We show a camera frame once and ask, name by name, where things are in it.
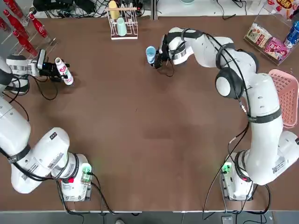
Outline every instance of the yellow cup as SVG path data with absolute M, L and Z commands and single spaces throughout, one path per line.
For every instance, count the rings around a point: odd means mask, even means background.
M 109 2 L 109 8 L 117 8 L 117 4 L 115 1 Z M 120 17 L 120 11 L 110 11 L 111 18 L 114 20 L 117 20 L 118 17 Z

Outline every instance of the table surface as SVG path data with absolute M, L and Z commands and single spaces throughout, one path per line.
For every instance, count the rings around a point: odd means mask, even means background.
M 209 185 L 227 155 L 228 142 L 247 123 L 236 101 L 221 97 L 216 68 L 200 67 L 194 56 L 175 66 L 169 78 L 146 62 L 147 46 L 158 46 L 174 26 L 231 37 L 237 48 L 256 52 L 244 40 L 254 17 L 164 17 L 139 20 L 138 40 L 112 41 L 107 19 L 43 20 L 60 41 L 50 54 L 71 65 L 72 87 L 59 84 L 58 97 L 45 100 L 35 83 L 18 100 L 30 116 L 33 146 L 52 127 L 69 135 L 69 151 L 86 155 L 100 178 L 113 210 L 202 210 Z M 298 76 L 298 50 L 279 67 Z M 258 54 L 260 72 L 276 66 Z M 54 93 L 51 83 L 42 85 Z M 292 129 L 299 134 L 299 126 Z M 237 150 L 250 147 L 248 133 Z M 43 182 L 21 195 L 10 183 L 10 165 L 0 157 L 0 210 L 63 210 L 54 182 Z M 272 210 L 299 210 L 299 163 L 269 184 Z M 267 191 L 259 187 L 247 210 L 263 210 Z M 69 203 L 70 209 L 100 210 L 100 196 Z M 229 209 L 240 209 L 229 202 Z M 207 210 L 224 210 L 219 181 L 212 187 Z

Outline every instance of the coca-cola bottle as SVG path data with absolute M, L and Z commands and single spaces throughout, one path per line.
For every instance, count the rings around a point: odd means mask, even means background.
M 26 16 L 24 16 L 22 10 L 15 2 L 15 0 L 3 0 L 4 3 L 9 7 L 9 9 L 22 21 L 28 21 Z
M 44 28 L 43 24 L 32 14 L 29 14 L 29 18 L 32 20 L 34 27 L 38 31 L 38 33 L 46 39 L 47 42 L 51 41 L 51 38 L 48 35 L 48 32 Z
M 25 39 L 22 35 L 20 35 L 20 33 L 17 30 L 14 30 L 13 34 L 16 38 L 18 38 L 20 45 L 22 45 L 26 51 L 28 51 L 34 57 L 37 57 L 38 55 L 37 51 L 27 39 Z
M 11 32 L 11 28 L 1 17 L 0 17 L 0 29 L 3 29 L 5 32 L 8 33 Z
M 18 21 L 18 19 L 16 19 L 15 17 L 13 17 L 8 10 L 4 10 L 3 11 L 4 15 L 8 18 L 10 24 L 26 39 L 29 38 L 25 28 L 22 26 L 22 24 Z

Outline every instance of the blue can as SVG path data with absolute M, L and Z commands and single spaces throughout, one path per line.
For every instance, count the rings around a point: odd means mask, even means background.
M 285 46 L 292 48 L 299 41 L 299 21 L 294 22 L 288 36 L 285 38 Z

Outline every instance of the label sticker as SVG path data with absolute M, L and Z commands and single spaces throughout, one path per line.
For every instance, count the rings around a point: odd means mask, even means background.
M 64 155 L 63 153 L 59 153 L 58 156 L 56 156 L 56 158 L 53 159 L 52 162 L 48 165 L 48 168 L 53 169 L 63 155 Z
M 72 164 L 70 165 L 69 170 L 67 171 L 67 173 L 66 173 L 66 175 L 65 175 L 65 178 L 67 178 L 67 177 L 69 177 L 69 175 L 71 175 L 71 172 L 73 171 L 74 167 L 75 167 L 75 163 L 72 163 Z
M 54 132 L 54 133 L 50 136 L 50 139 L 53 140 L 56 136 L 57 136 L 57 133 Z
M 28 171 L 29 173 L 33 173 L 37 168 L 38 168 L 38 164 L 34 163 L 34 164 L 30 167 L 30 169 L 27 170 L 27 171 Z M 27 177 L 25 174 L 22 175 L 22 178 L 23 178 L 24 181 L 26 181 L 26 180 L 28 179 L 28 177 Z
M 284 157 L 280 157 L 276 161 L 276 166 L 272 168 L 273 174 L 276 174 L 277 176 L 280 174 L 279 170 L 285 166 L 285 159 Z

